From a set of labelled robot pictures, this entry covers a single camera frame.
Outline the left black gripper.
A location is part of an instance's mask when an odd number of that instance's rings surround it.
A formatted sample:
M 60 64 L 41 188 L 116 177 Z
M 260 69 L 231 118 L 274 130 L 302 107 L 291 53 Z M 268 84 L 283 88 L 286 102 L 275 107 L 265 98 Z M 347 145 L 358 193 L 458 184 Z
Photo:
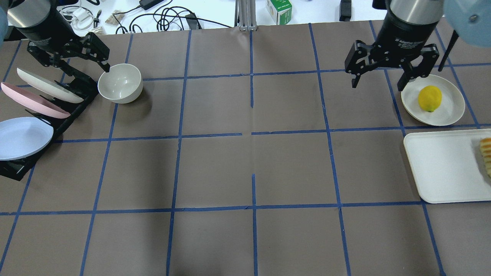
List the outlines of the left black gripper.
M 62 58 L 80 57 L 97 63 L 108 73 L 109 48 L 95 34 L 79 37 L 56 8 L 18 8 L 17 30 L 29 39 L 27 51 L 44 67 L 62 70 L 73 80 L 71 92 L 96 92 L 96 82 Z

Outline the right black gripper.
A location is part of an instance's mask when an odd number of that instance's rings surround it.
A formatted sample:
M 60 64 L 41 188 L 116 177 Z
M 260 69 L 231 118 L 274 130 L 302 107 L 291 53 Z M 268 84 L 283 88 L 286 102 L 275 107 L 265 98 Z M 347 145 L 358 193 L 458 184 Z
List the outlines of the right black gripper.
M 345 59 L 345 72 L 352 75 L 351 87 L 357 88 L 361 76 L 376 67 L 401 67 L 397 88 L 402 92 L 406 85 L 418 77 L 428 77 L 440 57 L 436 44 L 427 41 L 437 22 L 419 25 L 409 23 L 388 11 L 382 28 L 372 45 L 356 40 Z M 418 65 L 412 61 L 422 57 Z

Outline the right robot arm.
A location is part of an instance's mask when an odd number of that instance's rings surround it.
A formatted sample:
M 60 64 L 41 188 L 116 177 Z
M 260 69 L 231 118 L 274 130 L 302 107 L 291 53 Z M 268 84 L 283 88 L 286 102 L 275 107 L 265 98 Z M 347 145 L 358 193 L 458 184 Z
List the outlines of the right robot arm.
M 367 45 L 356 40 L 345 59 L 353 88 L 363 74 L 380 67 L 403 69 L 399 91 L 418 77 L 428 77 L 440 52 L 427 41 L 441 18 L 452 26 L 453 34 L 439 69 L 458 39 L 468 45 L 490 47 L 489 0 L 374 0 L 372 7 L 385 10 L 386 16 L 375 42 Z

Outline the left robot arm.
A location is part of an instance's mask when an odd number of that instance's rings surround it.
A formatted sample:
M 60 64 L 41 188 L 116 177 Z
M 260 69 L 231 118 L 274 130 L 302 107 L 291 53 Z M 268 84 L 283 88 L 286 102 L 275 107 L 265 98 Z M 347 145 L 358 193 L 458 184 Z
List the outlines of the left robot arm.
M 90 76 L 73 68 L 67 58 L 97 63 L 109 72 L 109 48 L 92 32 L 78 36 L 56 8 L 54 0 L 9 0 L 7 20 L 29 40 L 27 51 L 44 67 L 62 70 L 74 80 L 70 86 L 86 91 L 97 88 Z

